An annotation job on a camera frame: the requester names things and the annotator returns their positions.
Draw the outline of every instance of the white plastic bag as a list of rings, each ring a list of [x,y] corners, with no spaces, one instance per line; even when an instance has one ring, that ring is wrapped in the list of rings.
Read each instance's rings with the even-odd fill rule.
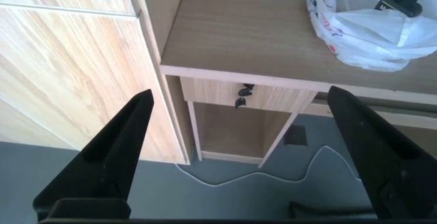
[[[379,0],[307,0],[318,37],[345,64],[394,72],[437,50],[437,0],[420,16],[374,10]]]

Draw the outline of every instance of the open shelf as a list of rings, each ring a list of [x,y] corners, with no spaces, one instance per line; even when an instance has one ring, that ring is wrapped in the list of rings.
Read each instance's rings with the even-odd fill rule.
[[[291,115],[217,104],[188,104],[200,160],[261,164]]]

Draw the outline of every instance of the white cable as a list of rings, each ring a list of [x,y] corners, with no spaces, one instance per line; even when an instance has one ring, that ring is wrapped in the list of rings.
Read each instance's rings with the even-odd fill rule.
[[[314,160],[319,156],[320,152],[321,152],[323,149],[329,149],[331,152],[334,152],[337,156],[339,156],[339,157],[343,160],[343,162],[346,164],[346,166],[348,166],[348,169],[349,169],[350,173],[354,176],[354,178],[355,178],[356,180],[358,180],[358,181],[361,181],[361,179],[360,179],[359,177],[357,177],[357,176],[354,174],[352,168],[350,167],[350,165],[348,164],[348,162],[346,161],[346,159],[345,159],[342,155],[340,155],[340,153],[338,153],[336,150],[330,148],[330,147],[327,146],[327,145],[323,145],[323,146],[322,146],[322,147],[317,151],[317,153],[314,155],[314,157],[311,159],[311,161],[310,161],[309,164],[308,164],[307,172],[305,173],[305,176],[304,176],[302,179],[300,179],[300,180],[286,180],[286,179],[283,179],[283,178],[279,178],[279,177],[277,177],[277,176],[272,176],[272,175],[270,175],[270,174],[268,174],[268,173],[264,173],[264,172],[253,172],[253,173],[248,173],[248,174],[246,174],[246,175],[243,175],[243,176],[237,177],[237,178],[235,178],[235,179],[233,179],[233,180],[229,180],[229,181],[226,181],[226,182],[221,182],[221,183],[218,183],[218,184],[211,184],[211,183],[204,182],[203,180],[200,180],[199,178],[197,178],[197,177],[194,176],[193,174],[191,174],[191,173],[189,173],[189,172],[187,172],[187,171],[181,169],[181,167],[179,167],[179,165],[175,164],[175,166],[176,166],[176,167],[177,167],[177,168],[178,168],[182,173],[185,173],[186,175],[190,176],[192,179],[196,180],[198,183],[204,184],[204,185],[206,185],[206,186],[211,186],[211,187],[224,186],[224,185],[226,185],[226,184],[230,184],[230,183],[235,182],[235,181],[237,181],[237,180],[241,180],[241,179],[247,178],[247,177],[249,177],[249,176],[254,176],[254,175],[267,176],[267,177],[269,177],[269,178],[273,178],[273,179],[275,179],[275,180],[279,180],[279,181],[286,182],[286,183],[301,183],[301,182],[303,182],[303,181],[305,181],[305,180],[307,179],[307,177],[308,177],[308,173],[309,173],[309,170],[311,169],[311,166],[313,165]]]

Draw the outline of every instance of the drawer key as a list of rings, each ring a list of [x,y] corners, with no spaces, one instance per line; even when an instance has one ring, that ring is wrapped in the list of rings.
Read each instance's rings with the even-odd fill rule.
[[[235,109],[238,109],[240,106],[246,106],[246,98],[243,98],[245,96],[252,95],[252,89],[255,87],[254,84],[244,84],[246,88],[241,89],[238,92],[239,98],[235,101]]]

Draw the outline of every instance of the gray floor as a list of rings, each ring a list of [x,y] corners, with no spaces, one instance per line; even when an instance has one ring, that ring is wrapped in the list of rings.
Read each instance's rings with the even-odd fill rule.
[[[333,119],[301,115],[294,124],[306,127],[308,146],[280,143],[263,172],[299,180],[323,145],[337,150],[353,168]],[[35,223],[33,198],[76,153],[0,143],[0,223]],[[183,168],[209,183],[258,170],[256,165],[220,160],[195,160]],[[131,218],[157,219],[286,219],[289,201],[327,209],[371,207],[362,183],[329,150],[319,154],[301,183],[256,175],[209,187],[184,175],[175,165],[141,161],[128,199]]]

